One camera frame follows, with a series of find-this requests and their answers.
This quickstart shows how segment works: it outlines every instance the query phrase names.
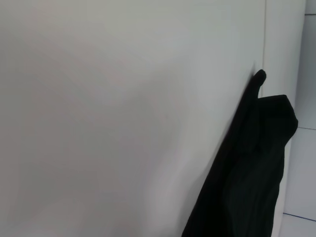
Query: hanging clothing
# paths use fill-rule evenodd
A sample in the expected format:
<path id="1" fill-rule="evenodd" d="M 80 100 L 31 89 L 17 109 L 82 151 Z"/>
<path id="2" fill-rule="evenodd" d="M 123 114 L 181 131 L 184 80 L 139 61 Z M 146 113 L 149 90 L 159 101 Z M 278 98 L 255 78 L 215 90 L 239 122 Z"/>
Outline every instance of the hanging clothing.
<path id="1" fill-rule="evenodd" d="M 252 77 L 182 237 L 270 237 L 284 147 L 298 121 L 285 95 L 258 98 Z"/>

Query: black coat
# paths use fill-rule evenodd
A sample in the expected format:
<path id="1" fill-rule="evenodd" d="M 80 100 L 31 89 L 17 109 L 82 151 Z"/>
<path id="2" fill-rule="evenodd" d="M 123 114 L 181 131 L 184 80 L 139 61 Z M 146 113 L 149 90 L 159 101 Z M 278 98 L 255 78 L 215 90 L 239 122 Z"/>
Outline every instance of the black coat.
<path id="1" fill-rule="evenodd" d="M 285 95 L 258 99 L 250 80 L 182 237 L 270 237 L 284 147 L 298 121 Z"/>

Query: black fabric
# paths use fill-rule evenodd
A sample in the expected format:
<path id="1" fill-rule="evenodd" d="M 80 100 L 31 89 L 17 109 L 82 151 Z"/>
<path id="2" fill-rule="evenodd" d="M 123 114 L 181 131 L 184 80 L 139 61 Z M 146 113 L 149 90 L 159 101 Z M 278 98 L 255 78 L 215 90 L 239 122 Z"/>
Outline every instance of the black fabric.
<path id="1" fill-rule="evenodd" d="M 270 237 L 284 147 L 298 121 L 285 95 L 258 99 L 250 80 L 182 237 Z"/>

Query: white surface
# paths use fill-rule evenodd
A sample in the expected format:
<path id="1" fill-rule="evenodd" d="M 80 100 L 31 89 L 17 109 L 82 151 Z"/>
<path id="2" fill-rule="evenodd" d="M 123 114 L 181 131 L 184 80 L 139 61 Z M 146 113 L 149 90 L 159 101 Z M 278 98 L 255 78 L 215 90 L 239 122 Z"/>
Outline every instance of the white surface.
<path id="1" fill-rule="evenodd" d="M 299 83 L 297 85 L 296 114 L 300 127 L 316 129 L 316 16 L 306 16 Z"/>
<path id="2" fill-rule="evenodd" d="M 316 222 L 284 215 L 279 237 L 314 237 Z"/>
<path id="3" fill-rule="evenodd" d="M 306 14 L 316 13 L 316 0 L 306 0 Z"/>
<path id="4" fill-rule="evenodd" d="M 292 142 L 285 212 L 316 219 L 316 131 L 299 128 Z"/>
<path id="5" fill-rule="evenodd" d="M 304 0 L 267 0 L 263 96 L 287 95 L 295 102 L 304 22 Z M 272 237 L 278 237 L 285 202 L 291 142 L 285 147 L 284 176 L 276 203 Z"/>
<path id="6" fill-rule="evenodd" d="M 263 26 L 263 0 L 2 0 L 0 236 L 180 236 Z"/>

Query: black cloth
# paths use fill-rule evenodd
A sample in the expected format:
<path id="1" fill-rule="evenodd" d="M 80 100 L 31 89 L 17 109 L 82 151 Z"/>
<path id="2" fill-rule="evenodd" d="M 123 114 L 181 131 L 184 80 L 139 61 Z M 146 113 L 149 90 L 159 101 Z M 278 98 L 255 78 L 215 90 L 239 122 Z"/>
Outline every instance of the black cloth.
<path id="1" fill-rule="evenodd" d="M 216 155 L 182 237 L 270 237 L 284 147 L 298 121 L 285 95 L 258 99 L 252 77 Z"/>

